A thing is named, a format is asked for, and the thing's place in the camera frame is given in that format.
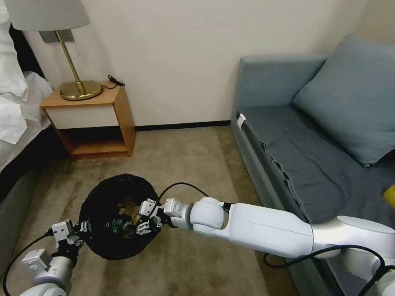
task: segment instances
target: sofa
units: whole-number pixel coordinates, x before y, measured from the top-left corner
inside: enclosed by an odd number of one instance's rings
[[[312,224],[348,215],[395,228],[394,209],[383,198],[395,183],[391,153],[364,167],[294,104],[326,60],[317,54],[241,59],[231,129],[242,159],[263,206]],[[366,283],[345,271],[338,257],[306,260],[289,271],[301,296],[357,295]]]

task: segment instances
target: blue pillow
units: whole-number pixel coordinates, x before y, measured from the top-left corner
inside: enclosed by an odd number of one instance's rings
[[[395,148],[395,46],[346,36],[293,103],[374,164]]]

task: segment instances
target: wall outlet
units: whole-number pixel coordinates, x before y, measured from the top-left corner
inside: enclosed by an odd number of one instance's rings
[[[65,42],[74,42],[74,37],[71,33],[71,30],[61,30],[59,32],[61,33]],[[45,43],[59,42],[54,31],[41,31],[40,35]]]

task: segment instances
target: beige carpet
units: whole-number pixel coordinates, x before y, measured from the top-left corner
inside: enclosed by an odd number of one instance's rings
[[[158,193],[185,181],[222,201],[260,205],[229,127],[139,132],[130,158],[62,160],[43,168],[17,249],[55,222],[76,222],[92,188],[121,173],[146,178]],[[201,196],[179,186],[169,197],[193,202]],[[53,245],[46,238],[34,248],[53,251]],[[13,295],[29,287],[27,277],[17,264],[9,279]],[[84,246],[72,283],[73,296],[297,295],[288,271],[266,267],[261,253],[169,227],[123,261],[106,261]]]

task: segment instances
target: sofa armrest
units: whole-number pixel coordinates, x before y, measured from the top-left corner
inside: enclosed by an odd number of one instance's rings
[[[244,107],[291,103],[325,60],[326,56],[315,54],[241,58],[233,112]]]

